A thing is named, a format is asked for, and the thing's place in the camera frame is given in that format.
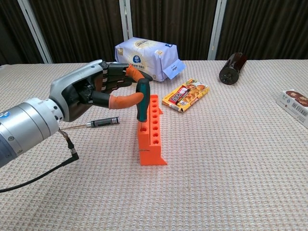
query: black cable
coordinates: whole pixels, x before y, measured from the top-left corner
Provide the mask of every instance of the black cable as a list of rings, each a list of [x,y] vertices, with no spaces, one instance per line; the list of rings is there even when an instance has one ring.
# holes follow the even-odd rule
[[[11,190],[14,190],[14,189],[18,189],[18,188],[24,187],[24,186],[26,186],[26,185],[28,185],[28,184],[31,184],[31,183],[33,183],[33,182],[35,182],[35,181],[37,181],[37,180],[39,180],[39,179],[41,179],[41,178],[47,176],[48,174],[52,173],[53,171],[57,170],[58,168],[63,167],[63,166],[65,166],[65,165],[68,165],[68,164],[70,164],[70,163],[72,163],[72,162],[78,160],[78,159],[79,159],[79,156],[78,156],[76,150],[74,149],[73,143],[71,142],[71,140],[69,139],[68,136],[66,137],[66,136],[64,135],[64,137],[65,137],[65,139],[66,139],[66,141],[67,141],[68,148],[71,150],[72,157],[68,158],[67,160],[65,160],[64,162],[62,162],[61,164],[59,164],[58,166],[54,167],[53,169],[51,169],[51,170],[49,170],[49,171],[43,173],[42,175],[40,175],[40,176],[38,176],[38,177],[36,177],[36,178],[34,178],[34,179],[32,179],[32,180],[29,180],[29,181],[27,181],[27,182],[25,182],[25,183],[22,183],[22,184],[19,184],[19,185],[16,185],[16,186],[13,186],[13,187],[10,187],[10,188],[7,188],[7,189],[1,189],[1,190],[0,190],[0,193],[1,193],[1,192],[4,193],[4,192],[8,192],[8,191],[11,191]]]

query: black and teal tool handle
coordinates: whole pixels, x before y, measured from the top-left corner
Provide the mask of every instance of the black and teal tool handle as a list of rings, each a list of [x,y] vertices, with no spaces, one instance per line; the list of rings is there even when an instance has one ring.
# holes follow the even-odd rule
[[[137,104],[137,119],[139,122],[147,120],[147,110],[150,103],[150,81],[147,78],[139,79],[136,92],[143,93],[143,99]]]

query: beige carpet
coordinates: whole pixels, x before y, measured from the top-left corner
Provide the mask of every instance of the beige carpet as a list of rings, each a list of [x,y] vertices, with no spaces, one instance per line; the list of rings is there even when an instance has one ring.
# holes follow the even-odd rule
[[[308,129],[275,99],[292,88],[308,95],[308,60],[248,61],[232,86],[218,79],[224,63],[185,61],[174,80],[151,84],[160,100],[188,78],[210,86],[184,114],[160,106],[167,166],[140,166],[136,107],[92,107],[74,123],[61,123],[121,119],[116,126],[70,131],[78,161],[1,193],[0,229],[307,230]],[[0,68],[0,111],[47,98],[52,80],[80,66]],[[134,91],[135,85],[114,95]],[[0,188],[30,180],[69,156],[55,134],[1,168]]]

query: snack packaging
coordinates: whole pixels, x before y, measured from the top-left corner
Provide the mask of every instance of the snack packaging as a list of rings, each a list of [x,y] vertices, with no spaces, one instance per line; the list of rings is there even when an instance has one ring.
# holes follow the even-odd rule
[[[280,93],[276,103],[308,128],[308,97],[295,89],[286,90]]]
[[[176,45],[135,37],[116,45],[115,59],[132,64],[158,82],[173,79],[186,67]]]
[[[162,103],[178,112],[185,112],[209,92],[209,86],[189,79],[162,99]]]

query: white box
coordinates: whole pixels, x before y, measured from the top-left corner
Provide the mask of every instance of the white box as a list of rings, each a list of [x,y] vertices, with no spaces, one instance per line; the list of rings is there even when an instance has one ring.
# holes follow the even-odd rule
[[[276,103],[308,128],[308,98],[296,90],[283,91]]]
[[[185,69],[176,45],[142,38],[133,37],[116,45],[115,59],[118,63],[132,64],[159,82],[173,79]]]

